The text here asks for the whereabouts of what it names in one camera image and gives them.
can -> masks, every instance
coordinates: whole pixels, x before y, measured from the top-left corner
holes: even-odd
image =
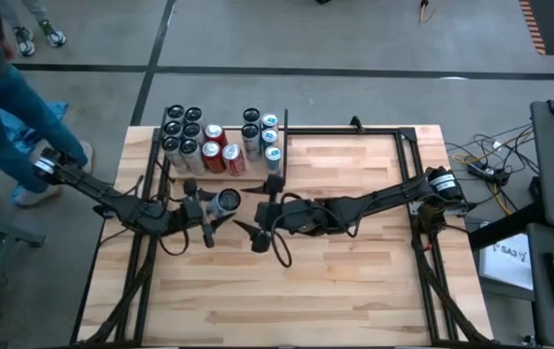
[[[164,134],[167,136],[173,136],[181,138],[181,124],[178,121],[171,120],[164,124]]]
[[[183,136],[187,140],[195,141],[199,147],[203,146],[206,142],[206,136],[203,134],[201,126],[196,122],[187,123],[183,127]]]
[[[205,175],[208,171],[206,169],[206,164],[203,162],[203,157],[201,156],[201,150],[199,145],[193,140],[186,140],[181,144],[179,148],[181,156],[188,165],[188,168],[193,175]]]
[[[264,114],[261,118],[261,130],[278,130],[278,117],[273,113]]]
[[[216,194],[206,207],[206,214],[212,220],[236,213],[242,198],[237,190],[228,188]]]
[[[162,140],[162,149],[178,174],[187,174],[190,169],[181,156],[179,146],[179,138],[167,136]]]
[[[244,156],[237,144],[229,144],[222,149],[222,157],[229,175],[242,175],[245,170]]]
[[[186,120],[186,123],[195,122],[199,124],[202,130],[204,127],[206,127],[206,122],[203,117],[203,112],[197,107],[188,109],[183,118]]]
[[[269,175],[280,175],[280,159],[283,155],[276,146],[266,149],[266,169]]]
[[[221,147],[225,147],[228,144],[225,130],[216,124],[206,126],[206,139],[207,141],[218,143]]]
[[[180,125],[183,125],[183,112],[184,109],[180,105],[170,106],[167,109],[167,115],[169,115],[172,120],[179,122]]]
[[[244,152],[248,161],[259,161],[263,157],[262,140],[259,136],[259,127],[255,124],[246,124],[242,128]]]
[[[203,161],[206,163],[208,171],[213,174],[222,174],[227,170],[220,149],[220,145],[216,142],[210,141],[203,144]]]
[[[242,117],[244,118],[244,124],[253,124],[257,127],[260,127],[261,123],[261,114],[259,111],[255,108],[249,108],[244,111],[242,114]]]
[[[261,133],[261,141],[263,149],[268,149],[273,145],[278,145],[278,133],[275,130],[264,130]]]

wooden tabletop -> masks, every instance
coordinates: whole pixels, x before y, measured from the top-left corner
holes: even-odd
[[[448,168],[440,127],[415,128],[424,168]],[[115,183],[117,189],[132,187],[144,173],[152,130],[152,127],[128,129]],[[401,182],[392,137],[291,136],[288,141],[285,191],[308,198],[359,196]],[[411,161],[409,167],[410,175],[414,174]],[[257,183],[200,182],[200,185],[218,191]],[[175,197],[180,196],[178,184],[174,192]],[[258,201],[265,201],[266,197],[242,194],[243,205],[236,218],[252,224]],[[463,225],[457,218],[450,223]],[[119,230],[119,223],[110,221],[105,225],[103,238]],[[203,244],[200,229],[191,230],[190,235],[190,247],[180,257],[158,250],[144,345],[430,343],[410,247],[407,210],[403,206],[365,218],[355,239],[346,235],[284,236],[293,257],[293,266],[288,270],[278,263],[272,251],[252,253],[247,234],[233,223],[217,231],[216,247],[210,250]],[[491,337],[467,236],[445,230],[439,239],[451,296],[477,329]],[[127,233],[100,248],[79,339],[92,335],[119,300],[131,240],[132,234]],[[164,240],[170,249],[180,250],[181,235]],[[438,298],[435,305],[440,333],[446,338]],[[130,316],[128,335],[132,334],[133,325],[134,316]]]

sneaker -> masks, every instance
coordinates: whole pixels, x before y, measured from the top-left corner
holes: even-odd
[[[43,193],[33,193],[19,185],[12,193],[14,204],[20,207],[33,207],[41,204],[44,200],[53,198],[60,193],[60,189],[56,185],[49,185]]]
[[[81,141],[81,146],[82,152],[86,156],[86,164],[82,166],[82,170],[87,174],[91,174],[93,172],[93,147],[87,141]]]
[[[60,30],[54,29],[48,20],[42,20],[40,27],[44,30],[44,35],[48,38],[48,42],[53,48],[59,48],[65,45],[65,35]]]
[[[14,28],[14,35],[16,36],[16,49],[21,56],[28,57],[35,53],[32,31],[25,27],[17,27]]]

gray floor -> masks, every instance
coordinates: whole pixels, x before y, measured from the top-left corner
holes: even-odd
[[[146,65],[165,3],[45,0],[50,19],[68,35],[67,47],[46,47],[40,36],[36,55],[18,61]],[[179,0],[174,10],[160,65],[554,73],[554,57],[535,52],[517,0],[445,0],[425,25],[417,22],[414,0],[335,0],[323,7],[313,0]],[[21,14],[32,27],[34,21]],[[113,180],[144,75],[26,76],[46,99],[70,104],[65,120],[94,144],[95,174]],[[157,124],[163,107],[173,103],[199,106],[222,124],[240,123],[241,112],[254,106],[288,108],[290,122],[299,125],[344,124],[354,114],[368,124],[440,124],[447,142],[467,143],[476,133],[492,135],[529,123],[529,104],[550,98],[554,80],[156,74],[141,124]],[[533,143],[522,151],[535,159]],[[518,168],[517,162],[512,166]],[[526,188],[532,175],[514,174],[506,188],[519,206],[530,201]],[[9,283],[0,292],[0,341],[10,341],[11,348],[63,345],[102,220],[88,199],[70,189],[46,206],[16,209],[7,199],[14,186],[0,173],[0,219],[49,238],[41,250],[21,247],[15,253]],[[471,201],[489,196],[479,182],[463,186]],[[487,203],[469,219],[502,215]],[[527,302],[495,294],[485,298],[495,338],[517,343],[533,331]]]

